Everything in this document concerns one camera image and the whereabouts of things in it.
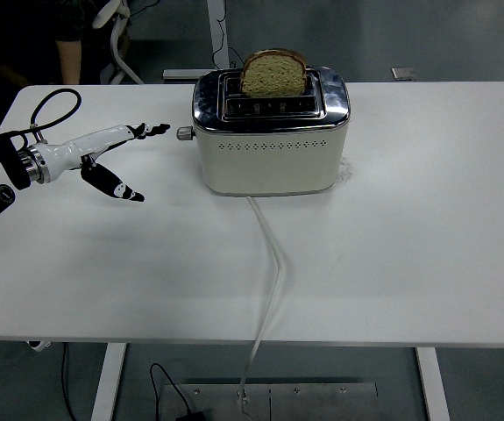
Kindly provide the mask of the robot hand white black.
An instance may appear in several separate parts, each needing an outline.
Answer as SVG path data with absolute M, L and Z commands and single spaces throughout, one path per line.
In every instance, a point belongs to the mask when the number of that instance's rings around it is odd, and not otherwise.
M 39 183 L 56 181 L 63 172 L 78 169 L 81 178 L 107 196 L 133 202 L 142 202 L 144 196 L 122 181 L 106 167 L 97 163 L 99 156 L 131 140 L 145 139 L 166 133 L 168 124 L 150 126 L 117 125 L 93 132 L 61 145 L 38 143 L 31 147 L 36 153 Z

